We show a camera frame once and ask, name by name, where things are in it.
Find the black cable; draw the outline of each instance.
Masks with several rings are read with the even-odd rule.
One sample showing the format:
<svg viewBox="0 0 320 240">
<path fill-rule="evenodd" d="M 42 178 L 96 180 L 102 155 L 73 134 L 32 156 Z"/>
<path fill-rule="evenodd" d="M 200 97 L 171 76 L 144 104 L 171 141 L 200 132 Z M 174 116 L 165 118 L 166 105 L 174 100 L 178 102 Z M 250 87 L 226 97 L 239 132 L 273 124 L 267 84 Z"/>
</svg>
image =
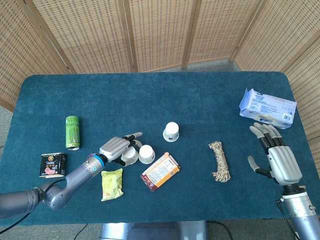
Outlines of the black cable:
<svg viewBox="0 0 320 240">
<path fill-rule="evenodd" d="M 61 182 L 61 181 L 64 181 L 66 180 L 65 178 L 64 179 L 60 179 L 60 180 L 57 180 L 57 181 L 54 181 L 53 183 L 51 183 L 47 188 L 46 190 L 44 191 L 44 193 L 46 193 L 54 184 L 58 183 L 58 182 Z M 14 224 L 12 224 L 11 226 L 8 226 L 6 229 L 0 231 L 0 234 L 3 234 L 5 233 L 6 231 L 8 231 L 9 229 L 12 229 L 14 226 L 18 225 L 19 223 L 21 223 L 26 217 L 28 217 L 30 215 L 30 213 L 32 212 L 29 212 L 27 213 L 26 215 L 24 215 L 20 220 L 16 221 Z"/>
<path fill-rule="evenodd" d="M 296 239 L 300 240 L 300 238 L 297 236 L 295 230 L 292 228 L 292 226 L 291 226 L 290 223 L 288 222 L 288 219 L 286 218 L 284 209 L 283 209 L 282 206 L 281 206 L 281 200 L 277 200 L 277 201 L 275 201 L 275 202 L 276 202 L 276 205 L 278 206 L 280 212 L 282 213 L 282 216 L 283 216 L 285 222 L 288 224 L 291 232 L 294 234 L 294 236 L 296 237 Z"/>
<path fill-rule="evenodd" d="M 225 228 L 225 230 L 227 230 L 230 239 L 231 239 L 231 240 L 234 240 L 234 238 L 232 237 L 232 234 L 231 234 L 229 228 L 228 228 L 226 225 L 224 225 L 223 223 L 221 223 L 221 222 L 219 222 L 219 221 L 208 220 L 207 222 L 208 222 L 208 223 L 213 223 L 213 224 L 219 224 L 219 225 L 223 226 L 223 227 Z"/>
<path fill-rule="evenodd" d="M 75 235 L 73 240 L 76 240 L 76 238 L 78 237 L 78 235 L 88 226 L 88 223 Z"/>
</svg>

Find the orange and white box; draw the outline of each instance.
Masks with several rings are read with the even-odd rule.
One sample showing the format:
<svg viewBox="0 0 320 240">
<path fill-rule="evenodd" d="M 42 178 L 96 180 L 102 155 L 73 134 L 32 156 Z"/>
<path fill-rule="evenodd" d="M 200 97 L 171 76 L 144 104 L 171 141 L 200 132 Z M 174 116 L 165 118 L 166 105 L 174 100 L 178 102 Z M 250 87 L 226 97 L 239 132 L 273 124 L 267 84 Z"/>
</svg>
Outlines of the orange and white box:
<svg viewBox="0 0 320 240">
<path fill-rule="evenodd" d="M 168 152 L 166 152 L 145 170 L 140 177 L 150 190 L 154 192 L 179 171 L 180 166 L 178 163 Z"/>
</svg>

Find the tissue box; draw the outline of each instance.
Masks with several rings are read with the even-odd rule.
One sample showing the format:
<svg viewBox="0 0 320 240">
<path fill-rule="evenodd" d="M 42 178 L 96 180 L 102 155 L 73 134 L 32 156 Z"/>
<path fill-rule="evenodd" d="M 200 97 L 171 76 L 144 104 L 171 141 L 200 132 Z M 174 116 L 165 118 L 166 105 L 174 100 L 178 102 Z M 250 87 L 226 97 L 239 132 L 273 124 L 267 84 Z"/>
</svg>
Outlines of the tissue box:
<svg viewBox="0 0 320 240">
<path fill-rule="evenodd" d="M 245 89 L 239 107 L 243 117 L 286 129 L 294 122 L 297 103 L 261 94 L 252 88 L 250 91 Z"/>
</svg>

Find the yellow snack bag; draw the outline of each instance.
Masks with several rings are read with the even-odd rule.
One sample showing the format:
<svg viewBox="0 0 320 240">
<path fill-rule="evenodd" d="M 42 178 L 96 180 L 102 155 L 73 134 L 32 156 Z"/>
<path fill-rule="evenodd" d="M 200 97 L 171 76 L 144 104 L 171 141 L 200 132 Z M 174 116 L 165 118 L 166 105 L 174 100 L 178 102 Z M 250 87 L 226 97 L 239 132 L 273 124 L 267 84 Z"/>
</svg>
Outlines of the yellow snack bag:
<svg viewBox="0 0 320 240">
<path fill-rule="evenodd" d="M 116 171 L 102 171 L 102 199 L 101 202 L 116 199 L 124 194 L 122 189 L 122 168 Z"/>
</svg>

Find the woven panel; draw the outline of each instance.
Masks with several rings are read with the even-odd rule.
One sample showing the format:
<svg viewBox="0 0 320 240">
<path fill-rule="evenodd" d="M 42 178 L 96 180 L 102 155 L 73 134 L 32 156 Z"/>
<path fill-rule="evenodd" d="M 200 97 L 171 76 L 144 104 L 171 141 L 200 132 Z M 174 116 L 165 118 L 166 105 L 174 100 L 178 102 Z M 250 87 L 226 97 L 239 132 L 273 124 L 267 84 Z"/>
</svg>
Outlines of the woven panel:
<svg viewBox="0 0 320 240">
<path fill-rule="evenodd" d="M 0 100 L 12 109 L 26 77 L 69 71 L 16 1 L 0 0 L 0 6 Z"/>
<path fill-rule="evenodd" d="M 33 0 L 77 73 L 130 72 L 118 0 Z"/>
<path fill-rule="evenodd" d="M 202 0 L 189 61 L 231 57 L 257 3 L 257 0 Z"/>
<path fill-rule="evenodd" d="M 280 71 L 319 34 L 319 0 L 268 0 L 235 60 L 246 71 Z"/>
<path fill-rule="evenodd" d="M 182 64 L 193 1 L 130 0 L 139 72 Z"/>
<path fill-rule="evenodd" d="M 320 177 L 320 142 L 310 145 L 314 164 Z"/>
<path fill-rule="evenodd" d="M 287 74 L 306 135 L 320 131 L 320 45 Z"/>
</svg>

